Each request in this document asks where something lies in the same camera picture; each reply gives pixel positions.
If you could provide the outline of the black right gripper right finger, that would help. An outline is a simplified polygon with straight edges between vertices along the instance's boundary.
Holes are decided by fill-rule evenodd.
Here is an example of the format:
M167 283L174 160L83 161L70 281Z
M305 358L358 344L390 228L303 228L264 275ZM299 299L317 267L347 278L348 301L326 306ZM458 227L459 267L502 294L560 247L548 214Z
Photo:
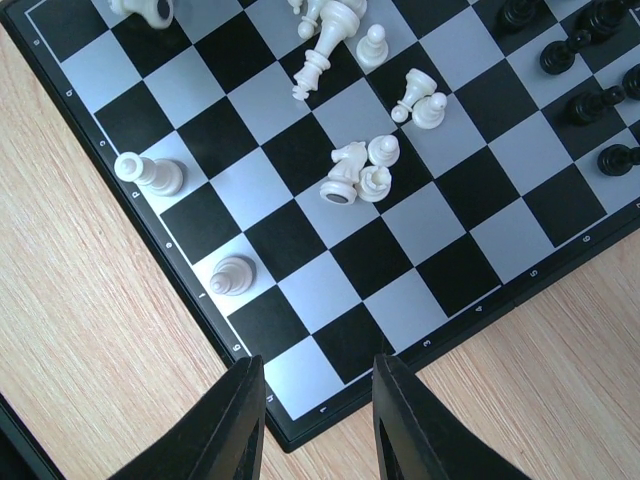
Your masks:
M528 477L466 428L396 356L375 356L372 404L382 479Z

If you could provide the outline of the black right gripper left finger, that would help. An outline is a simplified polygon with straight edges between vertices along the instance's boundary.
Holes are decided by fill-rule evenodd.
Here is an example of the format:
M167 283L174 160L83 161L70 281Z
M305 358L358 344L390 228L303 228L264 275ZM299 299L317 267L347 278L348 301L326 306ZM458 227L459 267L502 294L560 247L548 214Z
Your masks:
M258 479L265 431L260 356L239 359L114 479Z

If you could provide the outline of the black and grey chessboard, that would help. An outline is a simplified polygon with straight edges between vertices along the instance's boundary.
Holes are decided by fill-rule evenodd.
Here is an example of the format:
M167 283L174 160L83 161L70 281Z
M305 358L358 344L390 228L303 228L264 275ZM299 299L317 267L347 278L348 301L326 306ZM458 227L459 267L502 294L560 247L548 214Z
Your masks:
M626 100L574 98L639 63L639 11L546 73L592 1L369 1L316 90L296 1L6 1L2 21L227 361L265 363L285 450L370 397L376 354L421 368L639 226Z

